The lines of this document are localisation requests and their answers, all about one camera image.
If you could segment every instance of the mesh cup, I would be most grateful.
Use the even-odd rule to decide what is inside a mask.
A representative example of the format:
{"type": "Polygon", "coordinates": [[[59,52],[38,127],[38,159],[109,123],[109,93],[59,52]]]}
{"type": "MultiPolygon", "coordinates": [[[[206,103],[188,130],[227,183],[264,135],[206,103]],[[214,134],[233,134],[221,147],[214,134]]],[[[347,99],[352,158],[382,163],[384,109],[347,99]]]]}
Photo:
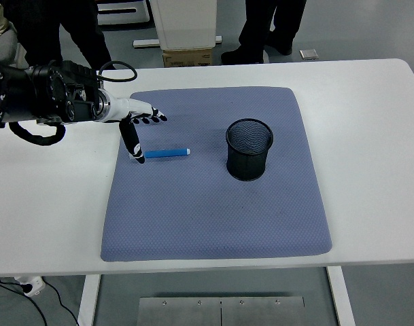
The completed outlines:
{"type": "Polygon", "coordinates": [[[242,119],[226,131],[228,143],[228,172],[242,181],[255,180],[264,173],[269,148],[273,143],[272,130],[264,122],[242,119]]]}

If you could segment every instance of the person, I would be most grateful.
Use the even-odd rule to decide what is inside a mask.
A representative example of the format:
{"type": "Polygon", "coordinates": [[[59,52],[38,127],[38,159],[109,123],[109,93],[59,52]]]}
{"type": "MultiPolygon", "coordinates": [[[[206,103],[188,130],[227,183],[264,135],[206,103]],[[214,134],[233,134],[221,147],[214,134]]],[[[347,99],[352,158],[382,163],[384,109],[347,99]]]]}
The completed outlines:
{"type": "Polygon", "coordinates": [[[25,60],[29,65],[47,65],[51,60],[63,59],[60,25],[92,69],[99,70],[111,61],[98,26],[98,5],[94,0],[0,0],[0,4],[27,51],[25,60]]]}
{"type": "Polygon", "coordinates": [[[307,0],[246,0],[246,22],[239,37],[241,46],[223,53],[222,63],[263,63],[264,45],[275,48],[284,56],[290,55],[306,2],[307,0]],[[272,19],[275,29],[270,31],[272,19]]]}

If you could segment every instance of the white table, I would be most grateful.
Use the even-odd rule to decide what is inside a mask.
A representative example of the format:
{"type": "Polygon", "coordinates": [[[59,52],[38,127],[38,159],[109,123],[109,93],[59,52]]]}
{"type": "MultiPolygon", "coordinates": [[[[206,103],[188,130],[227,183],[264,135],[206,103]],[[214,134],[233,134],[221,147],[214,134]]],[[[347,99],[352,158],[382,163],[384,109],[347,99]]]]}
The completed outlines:
{"type": "MultiPolygon", "coordinates": [[[[397,60],[141,69],[115,96],[169,88],[293,90],[333,247],[311,257],[104,262],[117,124],[67,127],[38,147],[0,130],[0,276],[291,268],[414,262],[414,74],[397,60]]],[[[112,71],[126,77],[129,71],[112,71]]],[[[159,108],[166,113],[166,108],[159,108]]],[[[31,126],[31,130],[46,127],[31,126]]]]}

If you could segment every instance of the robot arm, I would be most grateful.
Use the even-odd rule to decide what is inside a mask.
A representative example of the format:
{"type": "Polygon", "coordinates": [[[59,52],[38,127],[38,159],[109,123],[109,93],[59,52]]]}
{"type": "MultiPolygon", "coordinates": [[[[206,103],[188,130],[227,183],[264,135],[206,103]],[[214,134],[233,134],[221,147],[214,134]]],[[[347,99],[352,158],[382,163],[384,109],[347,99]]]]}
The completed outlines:
{"type": "Polygon", "coordinates": [[[65,135],[65,124],[118,122],[128,152],[145,162],[135,124],[167,118],[151,104],[115,98],[99,88],[99,76],[71,61],[21,70],[0,63],[0,128],[6,123],[20,138],[37,145],[52,145],[65,135]],[[36,120],[56,127],[51,137],[31,135],[19,122],[36,120]]]}

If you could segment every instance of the marker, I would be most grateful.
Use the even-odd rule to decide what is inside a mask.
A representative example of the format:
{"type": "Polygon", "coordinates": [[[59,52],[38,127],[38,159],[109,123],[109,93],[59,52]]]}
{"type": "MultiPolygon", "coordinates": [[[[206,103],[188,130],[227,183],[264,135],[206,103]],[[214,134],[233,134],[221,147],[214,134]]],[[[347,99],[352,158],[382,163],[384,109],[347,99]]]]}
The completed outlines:
{"type": "Polygon", "coordinates": [[[160,151],[146,151],[143,153],[145,158],[168,158],[172,156],[187,156],[190,154],[188,148],[176,148],[176,149],[163,149],[160,151]]]}

